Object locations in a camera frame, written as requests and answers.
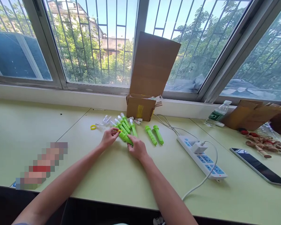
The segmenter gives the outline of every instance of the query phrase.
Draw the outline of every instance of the hand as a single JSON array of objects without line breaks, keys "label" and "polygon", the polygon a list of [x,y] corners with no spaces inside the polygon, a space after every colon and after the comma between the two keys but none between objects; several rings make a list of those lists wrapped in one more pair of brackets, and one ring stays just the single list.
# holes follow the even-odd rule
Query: hand
[{"label": "hand", "polygon": [[128,134],[128,137],[133,142],[133,147],[127,144],[129,152],[142,163],[149,157],[145,143],[132,135]]},{"label": "hand", "polygon": [[118,130],[119,129],[115,128],[115,127],[112,127],[110,129],[106,130],[103,134],[100,145],[103,148],[107,148],[107,147],[111,146],[115,142],[116,138],[119,136]]}]

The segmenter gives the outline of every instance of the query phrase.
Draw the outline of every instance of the green plastic tube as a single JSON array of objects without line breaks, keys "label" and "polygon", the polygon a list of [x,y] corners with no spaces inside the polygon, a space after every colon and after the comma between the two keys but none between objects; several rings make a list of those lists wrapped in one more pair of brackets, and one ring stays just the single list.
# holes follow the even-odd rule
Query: green plastic tube
[{"label": "green plastic tube", "polygon": [[128,121],[127,121],[127,117],[124,115],[124,113],[122,113],[121,112],[121,117],[123,118],[123,120],[125,121],[125,123],[126,123],[126,126],[129,128],[129,130],[131,129],[131,127],[130,127],[130,125],[129,125],[129,123],[128,123]]},{"label": "green plastic tube", "polygon": [[132,128],[133,136],[137,137],[137,133],[136,133],[135,124],[133,122],[133,119],[130,119],[129,122],[130,122],[130,127]]},{"label": "green plastic tube", "polygon": [[156,132],[156,135],[157,135],[157,138],[158,138],[158,140],[159,140],[159,143],[160,143],[160,144],[163,144],[164,141],[163,141],[163,139],[162,139],[161,134],[159,133],[159,127],[158,127],[157,125],[154,125],[154,126],[153,126],[153,129],[154,129],[155,132]]},{"label": "green plastic tube", "polygon": [[122,124],[118,121],[118,119],[115,119],[115,123],[116,123],[116,125],[118,125],[120,130],[122,130],[125,134],[128,134],[127,131],[122,126]]},{"label": "green plastic tube", "polygon": [[123,141],[125,141],[125,142],[131,144],[131,146],[133,146],[133,142],[130,140],[130,138],[129,138],[126,134],[124,134],[124,132],[120,132],[120,133],[119,133],[119,137],[120,137]]},{"label": "green plastic tube", "polygon": [[157,141],[155,137],[153,136],[152,130],[149,126],[145,126],[145,130],[148,133],[149,137],[151,138],[151,141],[153,142],[154,145],[157,145]]},{"label": "green plastic tube", "polygon": [[130,134],[130,129],[127,127],[124,119],[121,116],[118,116],[120,123],[123,125],[124,129],[127,131],[128,134]]}]

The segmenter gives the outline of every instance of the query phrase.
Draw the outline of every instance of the phone screen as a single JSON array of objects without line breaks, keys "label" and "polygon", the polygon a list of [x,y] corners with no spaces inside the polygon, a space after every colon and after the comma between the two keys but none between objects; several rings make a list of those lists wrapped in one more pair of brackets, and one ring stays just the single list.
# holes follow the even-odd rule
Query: phone screen
[{"label": "phone screen", "polygon": [[247,151],[239,148],[231,148],[235,151],[240,157],[242,157],[245,161],[247,161],[252,167],[254,167],[259,173],[264,175],[269,181],[273,183],[281,184],[281,177],[255,159],[252,155],[250,155]]}]

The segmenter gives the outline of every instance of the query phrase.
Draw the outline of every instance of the open cardboard box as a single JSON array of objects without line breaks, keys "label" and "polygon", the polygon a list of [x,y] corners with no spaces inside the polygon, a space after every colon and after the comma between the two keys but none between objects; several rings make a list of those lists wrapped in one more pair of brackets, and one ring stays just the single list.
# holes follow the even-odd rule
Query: open cardboard box
[{"label": "open cardboard box", "polygon": [[130,91],[126,96],[127,117],[151,120],[156,100],[148,98],[162,95],[180,46],[166,38],[140,33]]},{"label": "open cardboard box", "polygon": [[236,109],[221,122],[234,130],[245,128],[254,131],[279,113],[281,113],[279,105],[263,105],[261,101],[240,100]]}]

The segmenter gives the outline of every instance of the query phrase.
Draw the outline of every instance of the white power strip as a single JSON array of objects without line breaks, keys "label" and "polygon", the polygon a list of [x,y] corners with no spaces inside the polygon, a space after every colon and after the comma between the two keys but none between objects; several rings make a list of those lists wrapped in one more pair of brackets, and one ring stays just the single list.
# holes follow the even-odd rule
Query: white power strip
[{"label": "white power strip", "polygon": [[[214,162],[205,153],[195,154],[190,150],[191,146],[198,140],[191,136],[178,136],[177,140],[207,176],[213,168]],[[208,178],[220,181],[226,177],[228,177],[227,174],[216,165]]]}]

